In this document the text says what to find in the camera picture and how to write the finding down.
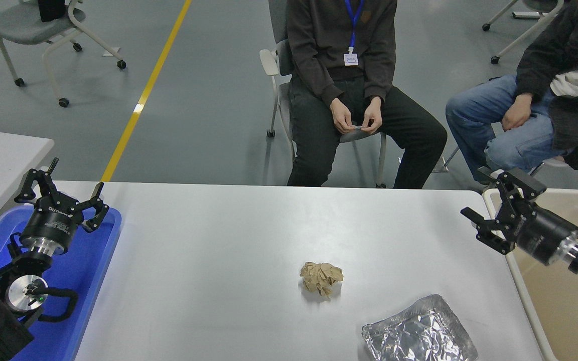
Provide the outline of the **person's left hand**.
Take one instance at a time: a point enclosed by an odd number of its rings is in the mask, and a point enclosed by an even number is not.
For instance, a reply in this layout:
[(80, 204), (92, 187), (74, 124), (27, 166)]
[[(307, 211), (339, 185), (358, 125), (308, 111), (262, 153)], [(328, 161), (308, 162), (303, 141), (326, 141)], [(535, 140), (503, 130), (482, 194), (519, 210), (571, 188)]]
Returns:
[(382, 126), (381, 114), (382, 99), (379, 96), (374, 96), (369, 101), (369, 105), (363, 113), (363, 122), (360, 130), (365, 133), (374, 134), (378, 132)]

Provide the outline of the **person's right hand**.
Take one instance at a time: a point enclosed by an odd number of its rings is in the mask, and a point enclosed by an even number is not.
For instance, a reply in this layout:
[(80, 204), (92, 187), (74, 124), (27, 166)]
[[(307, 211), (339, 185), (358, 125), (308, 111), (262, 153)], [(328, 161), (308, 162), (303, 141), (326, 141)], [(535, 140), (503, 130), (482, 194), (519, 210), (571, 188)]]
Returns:
[(336, 130), (342, 134), (355, 130), (355, 126), (351, 121), (351, 112), (339, 98), (334, 98), (331, 101), (329, 109)]
[(530, 92), (519, 94), (511, 107), (505, 112), (501, 124), (505, 132), (522, 126), (530, 117), (533, 95)]

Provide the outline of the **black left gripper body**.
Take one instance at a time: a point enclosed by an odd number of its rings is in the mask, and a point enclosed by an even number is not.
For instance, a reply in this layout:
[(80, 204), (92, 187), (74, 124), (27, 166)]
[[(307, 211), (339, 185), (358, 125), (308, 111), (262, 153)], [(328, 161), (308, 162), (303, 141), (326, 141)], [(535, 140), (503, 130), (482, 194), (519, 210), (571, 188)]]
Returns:
[(83, 220), (82, 211), (71, 210), (78, 202), (63, 194), (58, 194), (55, 200), (49, 195), (39, 198), (21, 233), (21, 244), (25, 248), (30, 248), (35, 240), (46, 239), (56, 242), (60, 249), (68, 249), (73, 242), (78, 224)]

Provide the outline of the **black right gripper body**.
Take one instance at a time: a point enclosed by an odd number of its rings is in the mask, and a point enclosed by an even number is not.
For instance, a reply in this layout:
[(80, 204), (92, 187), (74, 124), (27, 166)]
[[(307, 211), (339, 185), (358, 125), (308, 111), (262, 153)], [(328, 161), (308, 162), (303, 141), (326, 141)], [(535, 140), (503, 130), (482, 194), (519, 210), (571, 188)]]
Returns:
[(519, 221), (512, 231), (514, 242), (545, 266), (564, 257), (578, 237), (574, 224), (544, 208), (520, 215)]

